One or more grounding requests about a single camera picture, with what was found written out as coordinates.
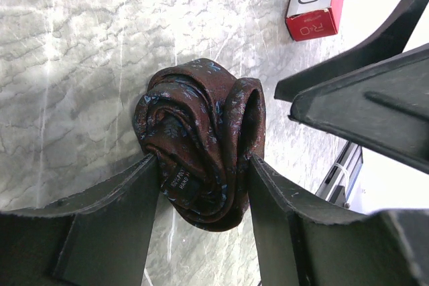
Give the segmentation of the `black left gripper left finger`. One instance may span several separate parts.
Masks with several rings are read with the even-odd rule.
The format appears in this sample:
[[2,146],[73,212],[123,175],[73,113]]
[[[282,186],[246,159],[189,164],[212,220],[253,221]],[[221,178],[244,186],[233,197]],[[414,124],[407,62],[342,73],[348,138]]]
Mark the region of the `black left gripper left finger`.
[[158,200],[158,164],[126,170],[43,208],[1,213],[2,285],[140,285]]

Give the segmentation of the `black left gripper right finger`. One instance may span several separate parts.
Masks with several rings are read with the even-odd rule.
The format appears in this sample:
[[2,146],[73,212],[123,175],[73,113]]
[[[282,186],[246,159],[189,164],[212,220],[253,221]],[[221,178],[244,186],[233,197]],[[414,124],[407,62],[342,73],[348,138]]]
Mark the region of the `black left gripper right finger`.
[[263,285],[427,285],[428,211],[341,208],[260,157],[249,199]]

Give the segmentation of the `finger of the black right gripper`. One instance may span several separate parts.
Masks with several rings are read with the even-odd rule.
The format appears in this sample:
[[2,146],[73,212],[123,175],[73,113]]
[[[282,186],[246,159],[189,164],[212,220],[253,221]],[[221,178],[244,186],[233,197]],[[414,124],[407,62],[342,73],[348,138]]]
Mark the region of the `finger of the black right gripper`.
[[298,94],[290,119],[428,172],[428,45]]
[[402,53],[427,5],[428,0],[401,0],[380,27],[360,44],[280,80],[274,98],[293,100],[307,88]]

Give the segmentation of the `brown floral necktie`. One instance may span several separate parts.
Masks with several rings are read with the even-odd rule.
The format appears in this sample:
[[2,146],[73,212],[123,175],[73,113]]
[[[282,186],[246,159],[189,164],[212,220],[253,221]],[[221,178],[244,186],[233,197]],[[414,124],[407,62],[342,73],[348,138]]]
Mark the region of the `brown floral necktie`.
[[261,82],[237,78],[199,58],[154,74],[133,129],[159,164],[161,193],[189,224],[224,232],[249,207],[247,169],[263,157],[266,108]]

